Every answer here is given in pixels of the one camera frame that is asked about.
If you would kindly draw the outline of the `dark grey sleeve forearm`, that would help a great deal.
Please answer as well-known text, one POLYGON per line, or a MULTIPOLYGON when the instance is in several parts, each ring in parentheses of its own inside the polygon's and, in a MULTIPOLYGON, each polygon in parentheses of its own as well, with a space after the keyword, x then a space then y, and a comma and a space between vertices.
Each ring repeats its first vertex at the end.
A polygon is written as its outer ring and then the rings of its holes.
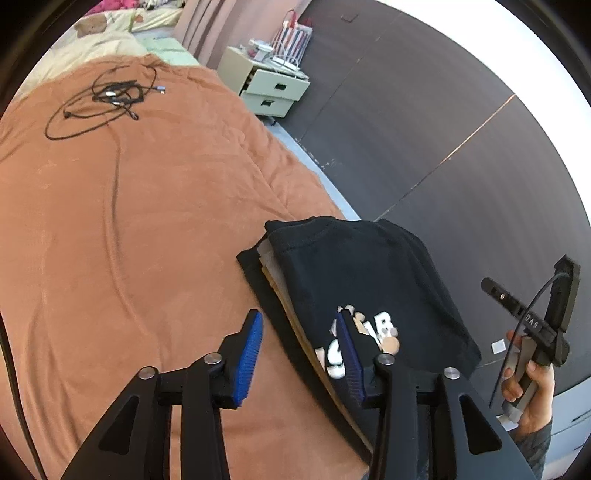
POLYGON ((517 428, 509 432, 537 479, 541 479, 543 475, 551 432, 552 422, 528 435, 519 434, 517 428))

